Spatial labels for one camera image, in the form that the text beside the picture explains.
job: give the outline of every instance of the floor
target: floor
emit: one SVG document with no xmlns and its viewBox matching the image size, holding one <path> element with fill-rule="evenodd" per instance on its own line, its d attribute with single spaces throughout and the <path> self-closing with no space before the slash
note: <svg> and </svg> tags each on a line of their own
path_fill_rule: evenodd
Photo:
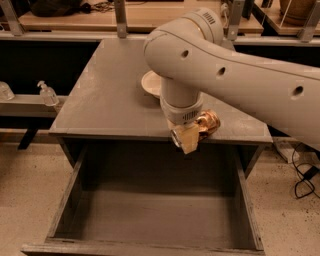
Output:
<svg viewBox="0 0 320 256">
<path fill-rule="evenodd" d="M 44 241 L 71 167 L 57 144 L 33 143 L 18 151 L 0 144 L 0 255 L 21 256 L 24 243 Z M 320 199 L 295 199 L 295 170 L 266 149 L 248 188 L 267 256 L 316 256 L 320 252 Z M 320 174 L 314 182 L 320 194 Z"/>
</svg>

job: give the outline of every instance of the clear bottle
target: clear bottle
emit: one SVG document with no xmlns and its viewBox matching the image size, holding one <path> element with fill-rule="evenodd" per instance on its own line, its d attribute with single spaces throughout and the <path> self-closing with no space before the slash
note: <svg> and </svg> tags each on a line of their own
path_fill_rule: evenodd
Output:
<svg viewBox="0 0 320 256">
<path fill-rule="evenodd" d="M 11 91 L 9 85 L 0 81 L 0 99 L 11 100 L 14 98 L 14 94 Z"/>
<path fill-rule="evenodd" d="M 51 87 L 47 86 L 44 81 L 40 81 L 38 87 L 41 87 L 40 96 L 46 106 L 51 107 L 58 105 L 59 99 Z"/>
</svg>

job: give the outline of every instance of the open drawer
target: open drawer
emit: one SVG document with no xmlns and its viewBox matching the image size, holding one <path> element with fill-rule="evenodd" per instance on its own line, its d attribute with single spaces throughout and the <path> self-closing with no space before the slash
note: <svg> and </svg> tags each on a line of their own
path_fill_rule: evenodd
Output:
<svg viewBox="0 0 320 256">
<path fill-rule="evenodd" d="M 27 255 L 265 255 L 232 145 L 104 141 L 82 150 L 44 244 Z"/>
</svg>

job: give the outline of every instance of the white plate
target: white plate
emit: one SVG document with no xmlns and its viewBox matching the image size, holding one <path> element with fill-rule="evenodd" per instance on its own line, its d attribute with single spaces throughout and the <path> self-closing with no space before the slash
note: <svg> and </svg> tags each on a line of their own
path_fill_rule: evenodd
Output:
<svg viewBox="0 0 320 256">
<path fill-rule="evenodd" d="M 153 71 L 146 73 L 141 79 L 142 88 L 147 92 L 160 99 L 161 77 Z"/>
</svg>

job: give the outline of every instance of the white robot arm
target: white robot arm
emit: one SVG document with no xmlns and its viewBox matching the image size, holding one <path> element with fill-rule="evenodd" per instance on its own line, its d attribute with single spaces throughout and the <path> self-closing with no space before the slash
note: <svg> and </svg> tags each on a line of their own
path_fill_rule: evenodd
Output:
<svg viewBox="0 0 320 256">
<path fill-rule="evenodd" d="M 320 69 L 237 53 L 222 40 L 220 19 L 207 8 L 148 36 L 145 59 L 162 77 L 167 119 L 190 126 L 204 92 L 320 150 Z"/>
</svg>

